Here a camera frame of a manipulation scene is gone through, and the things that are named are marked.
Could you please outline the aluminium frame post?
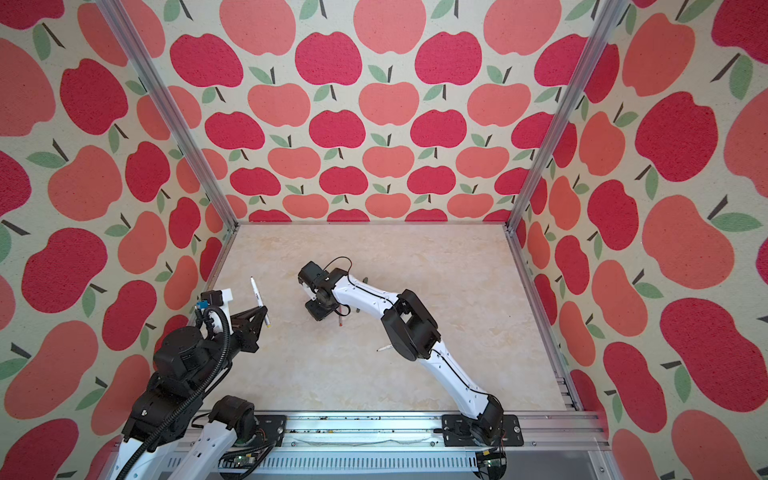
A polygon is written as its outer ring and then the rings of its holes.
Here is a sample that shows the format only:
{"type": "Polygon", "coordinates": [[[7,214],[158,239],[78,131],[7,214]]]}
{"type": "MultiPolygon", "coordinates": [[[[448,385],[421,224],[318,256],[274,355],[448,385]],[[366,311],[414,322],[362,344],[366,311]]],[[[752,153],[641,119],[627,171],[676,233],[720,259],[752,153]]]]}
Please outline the aluminium frame post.
{"type": "Polygon", "coordinates": [[[616,22],[619,20],[623,10],[629,5],[629,1],[611,0],[602,1],[601,4],[603,8],[597,15],[594,27],[587,38],[574,73],[567,84],[562,99],[558,103],[557,110],[544,137],[542,146],[534,156],[522,190],[516,197],[511,216],[505,224],[504,231],[509,238],[515,233],[517,224],[522,219],[525,209],[530,205],[530,200],[539,180],[542,178],[545,166],[552,158],[554,149],[561,140],[565,128],[570,121],[571,113],[577,108],[578,102],[586,98],[586,85],[595,72],[600,57],[616,28],[616,22]]]}
{"type": "Polygon", "coordinates": [[[138,30],[130,20],[121,1],[97,1],[107,24],[131,61],[138,77],[144,82],[147,91],[168,126],[177,146],[185,154],[190,167],[201,183],[211,204],[214,206],[224,228],[236,233],[239,222],[224,193],[217,183],[201,149],[194,140],[183,114],[171,92],[154,66],[148,50],[145,48],[138,30]]]}

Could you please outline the aluminium frame rail front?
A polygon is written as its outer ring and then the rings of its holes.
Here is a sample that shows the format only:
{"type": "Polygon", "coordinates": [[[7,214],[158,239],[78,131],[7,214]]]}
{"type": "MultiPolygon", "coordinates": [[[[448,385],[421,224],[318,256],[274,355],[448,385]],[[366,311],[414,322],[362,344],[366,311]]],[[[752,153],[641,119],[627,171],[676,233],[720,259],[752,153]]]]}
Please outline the aluminium frame rail front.
{"type": "MultiPolygon", "coordinates": [[[[204,479],[379,479],[413,474],[471,479],[618,479],[618,464],[594,414],[520,412],[522,447],[447,447],[445,412],[259,412],[285,415],[281,447],[231,448],[231,457],[204,479]]],[[[202,428],[190,427],[159,474],[172,471],[202,428]]]]}

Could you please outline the left aluminium frame post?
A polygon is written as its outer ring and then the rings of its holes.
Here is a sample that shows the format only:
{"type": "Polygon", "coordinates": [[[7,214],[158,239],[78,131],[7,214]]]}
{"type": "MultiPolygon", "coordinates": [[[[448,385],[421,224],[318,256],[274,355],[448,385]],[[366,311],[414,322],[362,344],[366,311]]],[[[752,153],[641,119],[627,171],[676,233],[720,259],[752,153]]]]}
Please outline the left aluminium frame post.
{"type": "Polygon", "coordinates": [[[147,91],[168,126],[177,146],[185,154],[190,167],[201,183],[211,204],[214,206],[224,228],[236,233],[239,222],[224,193],[217,183],[201,149],[194,140],[183,114],[171,92],[154,66],[148,50],[145,48],[138,30],[130,20],[121,1],[97,1],[107,24],[131,61],[138,77],[144,82],[147,91]]]}

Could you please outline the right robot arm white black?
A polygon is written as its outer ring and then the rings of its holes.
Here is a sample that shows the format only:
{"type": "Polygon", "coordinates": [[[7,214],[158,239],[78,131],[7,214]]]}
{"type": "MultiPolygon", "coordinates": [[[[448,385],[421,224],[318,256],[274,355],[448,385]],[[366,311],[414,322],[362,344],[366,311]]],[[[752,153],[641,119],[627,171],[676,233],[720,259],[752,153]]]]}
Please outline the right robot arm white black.
{"type": "Polygon", "coordinates": [[[309,297],[305,308],[317,321],[341,307],[359,309],[380,320],[392,348],[404,359],[424,366],[449,393],[468,423],[470,437],[489,447],[501,443],[501,402],[481,389],[455,361],[442,341],[437,321],[415,292],[384,291],[347,270],[328,271],[312,261],[299,271],[298,282],[309,297]]]}

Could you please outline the right aluminium frame post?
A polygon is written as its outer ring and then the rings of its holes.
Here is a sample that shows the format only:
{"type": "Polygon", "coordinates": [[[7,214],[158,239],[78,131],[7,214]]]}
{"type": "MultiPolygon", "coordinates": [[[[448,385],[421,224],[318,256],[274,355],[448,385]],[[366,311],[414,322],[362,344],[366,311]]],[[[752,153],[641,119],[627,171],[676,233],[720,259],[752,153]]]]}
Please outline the right aluminium frame post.
{"type": "Polygon", "coordinates": [[[571,113],[577,108],[578,102],[586,98],[586,85],[595,72],[600,57],[616,28],[616,22],[619,20],[623,10],[629,5],[629,1],[611,0],[602,1],[601,4],[603,8],[597,15],[594,27],[587,38],[574,73],[567,84],[562,99],[558,103],[557,110],[544,137],[542,146],[534,156],[522,190],[516,197],[511,216],[505,224],[504,231],[509,238],[515,233],[517,224],[522,219],[525,209],[530,205],[530,200],[539,180],[542,178],[545,166],[552,158],[554,149],[561,140],[565,128],[570,121],[571,113]]]}

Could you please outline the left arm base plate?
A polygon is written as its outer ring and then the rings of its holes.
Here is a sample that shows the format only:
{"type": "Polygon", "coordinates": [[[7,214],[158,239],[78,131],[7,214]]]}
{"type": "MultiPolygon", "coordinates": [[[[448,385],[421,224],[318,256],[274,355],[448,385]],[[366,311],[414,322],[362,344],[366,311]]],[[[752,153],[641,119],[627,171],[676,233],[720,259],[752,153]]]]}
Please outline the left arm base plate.
{"type": "Polygon", "coordinates": [[[248,415],[229,425],[220,420],[209,422],[201,434],[207,442],[209,433],[222,433],[225,440],[230,440],[231,448],[281,447],[286,433],[285,415],[248,415]]]}

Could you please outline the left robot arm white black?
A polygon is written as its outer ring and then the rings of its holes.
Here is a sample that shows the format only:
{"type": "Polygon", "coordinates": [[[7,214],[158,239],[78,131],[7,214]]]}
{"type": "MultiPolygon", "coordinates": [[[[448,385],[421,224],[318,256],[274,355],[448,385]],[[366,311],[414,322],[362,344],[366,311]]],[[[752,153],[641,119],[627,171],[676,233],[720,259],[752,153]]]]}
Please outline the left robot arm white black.
{"type": "MultiPolygon", "coordinates": [[[[168,334],[154,355],[155,373],[132,406],[122,430],[123,443],[112,479],[151,479],[186,435],[205,398],[231,369],[235,356],[258,349],[267,308],[258,306],[227,316],[209,306],[196,313],[194,325],[168,334]]],[[[171,473],[174,479],[204,479],[238,442],[273,442],[261,430],[251,402],[227,395],[218,400],[191,450],[171,473]]]]}

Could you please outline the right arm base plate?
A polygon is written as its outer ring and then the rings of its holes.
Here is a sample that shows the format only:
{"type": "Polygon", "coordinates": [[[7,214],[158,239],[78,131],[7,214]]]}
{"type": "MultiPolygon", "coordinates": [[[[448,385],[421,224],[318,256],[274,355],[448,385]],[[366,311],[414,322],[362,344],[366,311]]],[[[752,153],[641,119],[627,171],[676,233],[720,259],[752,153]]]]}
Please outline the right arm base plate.
{"type": "Polygon", "coordinates": [[[441,416],[440,430],[447,447],[522,447],[525,443],[517,416],[504,415],[492,427],[460,414],[441,416]]]}

